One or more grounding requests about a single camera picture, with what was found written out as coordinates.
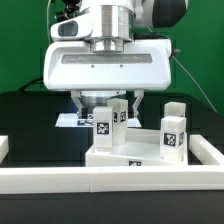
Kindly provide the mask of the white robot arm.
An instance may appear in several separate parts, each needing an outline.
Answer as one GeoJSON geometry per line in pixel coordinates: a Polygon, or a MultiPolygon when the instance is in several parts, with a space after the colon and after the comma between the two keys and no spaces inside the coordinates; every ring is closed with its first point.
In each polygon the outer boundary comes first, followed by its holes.
{"type": "Polygon", "coordinates": [[[137,28],[172,27],[188,0],[63,0],[66,9],[48,36],[43,81],[50,90],[69,91],[78,115],[82,98],[120,95],[133,90],[164,90],[171,83],[172,41],[160,35],[137,36],[137,28]]]}

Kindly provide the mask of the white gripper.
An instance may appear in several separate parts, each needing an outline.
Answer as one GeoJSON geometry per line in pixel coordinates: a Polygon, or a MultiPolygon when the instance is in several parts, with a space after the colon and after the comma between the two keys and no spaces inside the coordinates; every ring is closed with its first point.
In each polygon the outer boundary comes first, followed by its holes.
{"type": "Polygon", "coordinates": [[[137,40],[119,53],[93,53],[84,41],[55,42],[46,52],[44,84],[50,90],[71,91],[78,117],[86,119],[81,91],[135,90],[133,116],[144,98],[144,90],[164,90],[171,83],[168,39],[137,40]]]}

